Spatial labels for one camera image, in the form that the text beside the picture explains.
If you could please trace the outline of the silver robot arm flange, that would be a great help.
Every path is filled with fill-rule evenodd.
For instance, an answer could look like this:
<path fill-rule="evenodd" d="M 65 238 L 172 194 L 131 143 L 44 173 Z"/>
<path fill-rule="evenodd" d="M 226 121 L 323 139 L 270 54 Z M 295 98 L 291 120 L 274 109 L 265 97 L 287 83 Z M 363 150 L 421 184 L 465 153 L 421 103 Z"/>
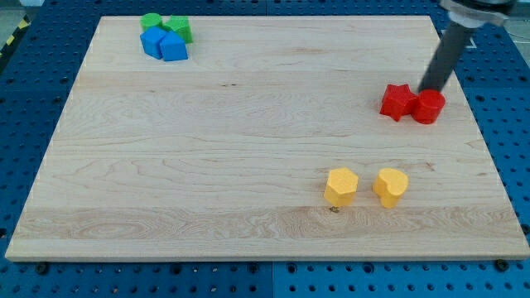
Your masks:
<path fill-rule="evenodd" d="M 486 23 L 502 26 L 509 18 L 516 0 L 440 0 L 451 21 L 467 28 Z"/>

